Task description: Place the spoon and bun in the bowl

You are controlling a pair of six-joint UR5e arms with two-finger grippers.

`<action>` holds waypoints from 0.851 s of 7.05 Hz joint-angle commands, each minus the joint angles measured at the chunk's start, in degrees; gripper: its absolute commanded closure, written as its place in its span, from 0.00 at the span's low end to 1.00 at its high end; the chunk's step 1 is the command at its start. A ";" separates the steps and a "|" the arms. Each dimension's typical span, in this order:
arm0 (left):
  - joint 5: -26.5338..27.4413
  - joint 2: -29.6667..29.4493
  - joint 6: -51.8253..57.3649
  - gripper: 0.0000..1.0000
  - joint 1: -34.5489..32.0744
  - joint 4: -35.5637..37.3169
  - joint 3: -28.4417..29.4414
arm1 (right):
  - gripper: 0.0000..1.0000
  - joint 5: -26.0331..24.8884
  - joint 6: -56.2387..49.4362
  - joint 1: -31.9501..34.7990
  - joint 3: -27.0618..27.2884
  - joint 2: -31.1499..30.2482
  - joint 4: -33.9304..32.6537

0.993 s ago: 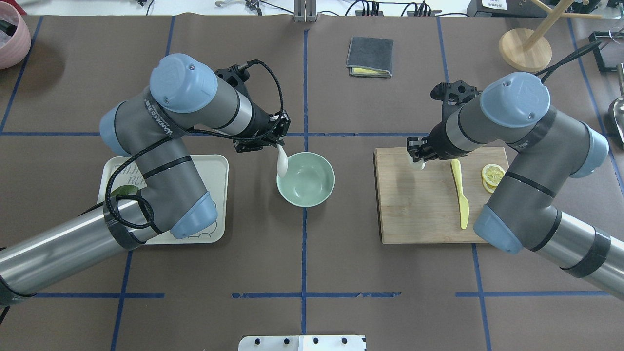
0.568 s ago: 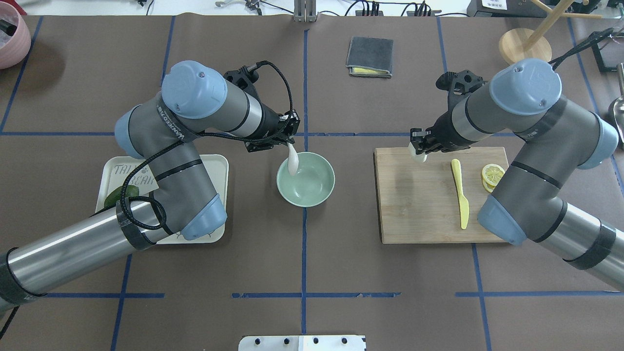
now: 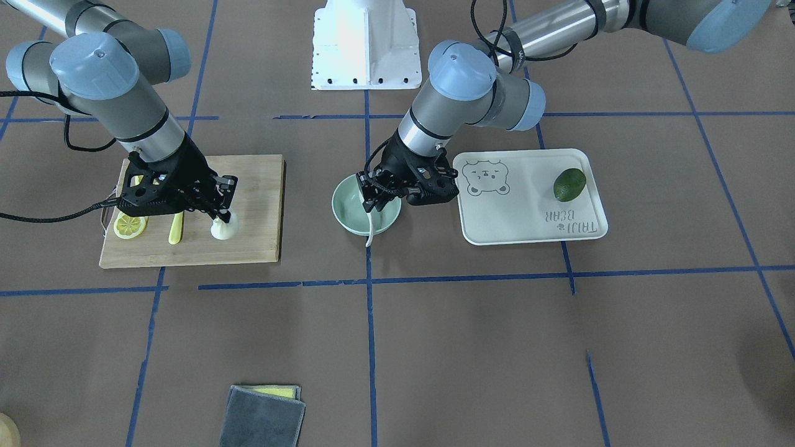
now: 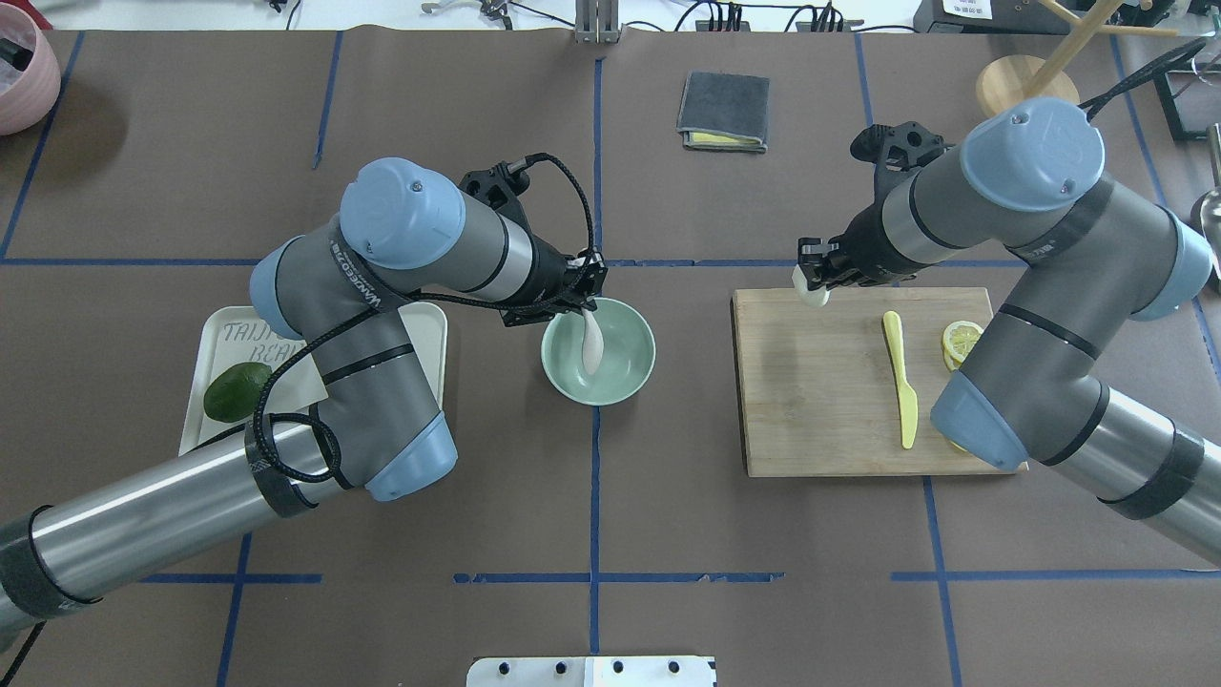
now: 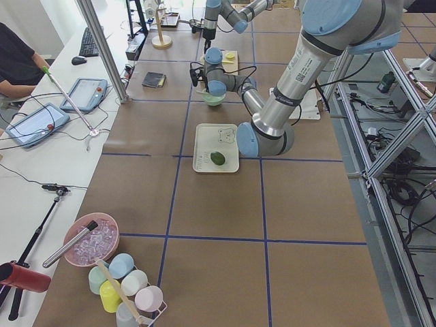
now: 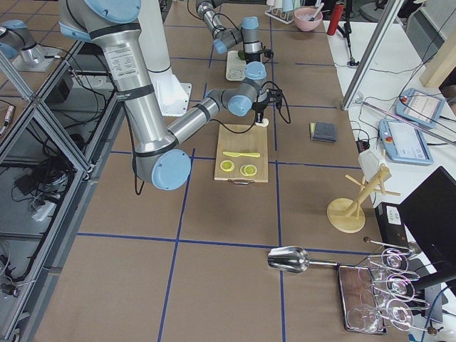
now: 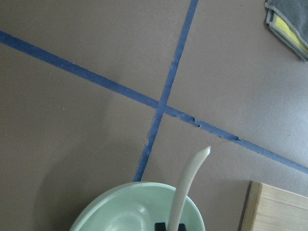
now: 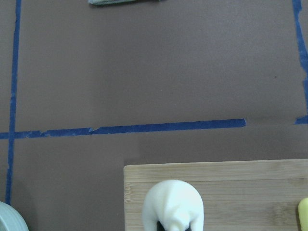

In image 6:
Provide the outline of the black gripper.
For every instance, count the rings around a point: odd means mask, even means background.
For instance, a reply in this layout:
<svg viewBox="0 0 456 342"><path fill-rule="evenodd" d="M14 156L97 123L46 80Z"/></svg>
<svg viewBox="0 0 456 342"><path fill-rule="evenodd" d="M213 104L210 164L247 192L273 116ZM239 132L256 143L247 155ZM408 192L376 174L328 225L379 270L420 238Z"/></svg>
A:
<svg viewBox="0 0 456 342"><path fill-rule="evenodd" d="M283 92L281 89L266 89L260 99L253 103L253 110L256 112L256 121L264 119L264 110L270 104L274 104L276 109L281 110L283 104Z"/></svg>

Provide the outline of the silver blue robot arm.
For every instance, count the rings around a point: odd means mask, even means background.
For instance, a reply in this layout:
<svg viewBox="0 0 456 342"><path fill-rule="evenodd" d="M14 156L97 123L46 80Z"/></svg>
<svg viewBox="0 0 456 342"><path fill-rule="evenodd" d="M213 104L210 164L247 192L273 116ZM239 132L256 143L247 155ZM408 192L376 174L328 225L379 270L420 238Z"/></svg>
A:
<svg viewBox="0 0 456 342"><path fill-rule="evenodd" d="M221 13L215 9L224 1L196 1L195 9L211 32L213 46L218 54L224 54L238 44L243 45L243 56L246 63L262 62L262 56L267 60L274 57L274 52L267 48L259 38L259 20L256 16L242 19L240 25L227 28L219 19Z"/></svg>
<svg viewBox="0 0 456 342"><path fill-rule="evenodd" d="M145 14L141 1L60 1L59 24L64 36L94 43L103 51L133 130L135 176L161 190L183 185L191 171L188 155L178 145L192 137L222 110L243 117L266 102L266 69L261 61L264 47L259 40L259 21L246 17L238 27L220 23L215 9L220 1L196 1L195 9L213 36L218 53L242 43L247 65L244 80L231 89L208 92L171 125L166 125L142 52L139 18Z"/></svg>

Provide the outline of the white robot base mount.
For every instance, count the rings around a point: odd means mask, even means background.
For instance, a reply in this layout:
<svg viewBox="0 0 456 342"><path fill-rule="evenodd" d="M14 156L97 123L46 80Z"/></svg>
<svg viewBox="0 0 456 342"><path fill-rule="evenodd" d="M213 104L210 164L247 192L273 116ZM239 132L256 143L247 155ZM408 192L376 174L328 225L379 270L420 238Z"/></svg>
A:
<svg viewBox="0 0 456 342"><path fill-rule="evenodd" d="M149 74L162 115L183 116L188 109L192 84L181 83L172 71Z"/></svg>

